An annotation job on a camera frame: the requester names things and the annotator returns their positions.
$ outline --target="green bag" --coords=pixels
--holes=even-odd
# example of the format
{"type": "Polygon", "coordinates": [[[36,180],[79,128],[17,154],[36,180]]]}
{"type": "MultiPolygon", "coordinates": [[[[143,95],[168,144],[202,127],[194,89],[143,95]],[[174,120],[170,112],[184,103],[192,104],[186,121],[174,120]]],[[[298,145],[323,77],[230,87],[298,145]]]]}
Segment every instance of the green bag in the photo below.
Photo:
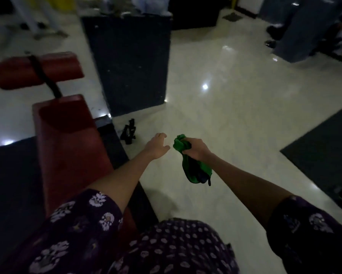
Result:
{"type": "Polygon", "coordinates": [[[191,143],[188,141],[183,141],[186,138],[184,134],[180,134],[175,138],[173,148],[182,154],[182,168],[184,169],[187,179],[194,184],[205,184],[208,182],[211,186],[210,177],[213,172],[209,166],[201,161],[194,160],[182,153],[183,150],[191,149],[191,143]]]}

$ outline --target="floral dress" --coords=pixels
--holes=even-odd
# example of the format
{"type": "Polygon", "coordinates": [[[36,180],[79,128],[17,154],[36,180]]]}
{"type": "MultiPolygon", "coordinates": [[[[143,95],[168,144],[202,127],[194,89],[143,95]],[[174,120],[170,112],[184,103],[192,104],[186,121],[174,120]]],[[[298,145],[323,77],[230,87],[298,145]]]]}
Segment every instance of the floral dress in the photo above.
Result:
{"type": "MultiPolygon", "coordinates": [[[[209,225],[184,219],[151,227],[114,261],[109,249],[121,225],[115,202],[88,189],[61,205],[0,273],[239,273],[230,244],[209,225]]],[[[278,205],[267,238],[289,274],[342,273],[342,225],[300,197],[278,205]]]]}

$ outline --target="plastic bag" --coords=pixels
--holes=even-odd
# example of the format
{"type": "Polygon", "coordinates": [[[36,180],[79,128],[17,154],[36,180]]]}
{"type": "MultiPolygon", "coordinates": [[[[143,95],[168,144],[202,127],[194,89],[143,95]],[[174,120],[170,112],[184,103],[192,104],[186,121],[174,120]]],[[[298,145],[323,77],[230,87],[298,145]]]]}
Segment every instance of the plastic bag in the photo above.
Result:
{"type": "Polygon", "coordinates": [[[169,0],[132,0],[133,5],[141,11],[141,13],[157,14],[169,16],[168,3],[169,0]]]}

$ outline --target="polka dot fabric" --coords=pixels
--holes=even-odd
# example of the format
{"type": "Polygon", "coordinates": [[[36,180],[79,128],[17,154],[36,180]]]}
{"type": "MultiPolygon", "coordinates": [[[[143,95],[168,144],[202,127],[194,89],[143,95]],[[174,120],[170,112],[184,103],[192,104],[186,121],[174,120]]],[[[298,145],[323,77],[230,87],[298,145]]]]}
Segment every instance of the polka dot fabric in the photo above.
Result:
{"type": "Polygon", "coordinates": [[[201,221],[162,221],[130,245],[110,274],[239,273],[230,244],[201,221]]]}

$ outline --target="shirt sleeve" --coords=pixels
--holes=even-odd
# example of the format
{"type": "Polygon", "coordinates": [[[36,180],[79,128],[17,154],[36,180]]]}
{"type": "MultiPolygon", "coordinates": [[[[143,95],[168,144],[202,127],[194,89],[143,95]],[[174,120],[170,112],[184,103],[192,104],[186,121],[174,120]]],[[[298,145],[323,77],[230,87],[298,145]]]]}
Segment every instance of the shirt sleeve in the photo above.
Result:
{"type": "Polygon", "coordinates": [[[0,267],[0,273],[100,273],[122,212],[87,189],[62,204],[0,267]]]}
{"type": "Polygon", "coordinates": [[[342,225],[301,197],[274,210],[267,227],[271,249],[291,273],[342,273],[342,225]]]}

